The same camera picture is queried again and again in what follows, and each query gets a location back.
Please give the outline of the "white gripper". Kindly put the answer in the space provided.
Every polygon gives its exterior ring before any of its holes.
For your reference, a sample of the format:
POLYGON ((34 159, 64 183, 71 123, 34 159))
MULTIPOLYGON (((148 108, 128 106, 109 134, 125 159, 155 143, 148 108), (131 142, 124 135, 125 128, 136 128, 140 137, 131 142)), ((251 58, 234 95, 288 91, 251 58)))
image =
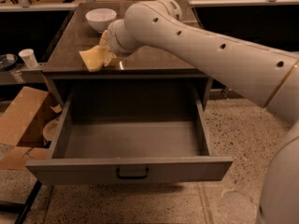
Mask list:
POLYGON ((102 33, 99 47, 103 54, 103 66, 106 67, 119 62, 121 60, 119 57, 130 56, 141 45, 126 30, 124 20, 115 20, 102 33))

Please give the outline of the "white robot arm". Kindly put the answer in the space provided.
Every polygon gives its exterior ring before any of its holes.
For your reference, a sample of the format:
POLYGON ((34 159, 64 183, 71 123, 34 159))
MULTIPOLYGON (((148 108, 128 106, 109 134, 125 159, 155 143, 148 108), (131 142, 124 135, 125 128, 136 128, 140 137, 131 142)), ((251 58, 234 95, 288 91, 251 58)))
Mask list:
POLYGON ((142 1, 107 28, 107 43, 119 57, 143 46, 168 51, 228 86, 291 129, 270 161, 256 224, 299 224, 299 57, 181 22, 173 0, 142 1))

